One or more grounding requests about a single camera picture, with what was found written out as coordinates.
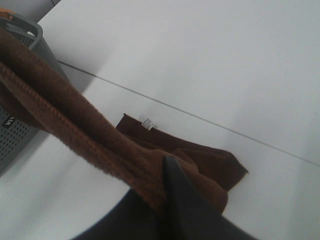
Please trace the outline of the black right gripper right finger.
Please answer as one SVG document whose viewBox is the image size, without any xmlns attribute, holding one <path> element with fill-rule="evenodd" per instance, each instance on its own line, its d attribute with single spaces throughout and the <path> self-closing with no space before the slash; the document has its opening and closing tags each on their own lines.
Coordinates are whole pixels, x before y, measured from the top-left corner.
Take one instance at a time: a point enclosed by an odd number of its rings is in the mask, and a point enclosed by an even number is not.
<svg viewBox="0 0 320 240">
<path fill-rule="evenodd" d="M 317 240 L 320 169 L 310 164 L 254 168 L 231 192 L 224 214 L 204 199 L 176 159 L 164 160 L 170 218 L 179 240 Z"/>
</svg>

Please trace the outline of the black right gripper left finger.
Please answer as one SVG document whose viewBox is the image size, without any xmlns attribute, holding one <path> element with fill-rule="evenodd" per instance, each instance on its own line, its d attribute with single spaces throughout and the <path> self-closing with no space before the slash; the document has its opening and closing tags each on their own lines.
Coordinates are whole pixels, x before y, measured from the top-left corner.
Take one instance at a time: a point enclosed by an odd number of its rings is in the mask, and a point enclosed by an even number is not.
<svg viewBox="0 0 320 240">
<path fill-rule="evenodd" d="M 165 232 L 157 214 L 134 191 L 75 240 L 164 240 Z"/>
</svg>

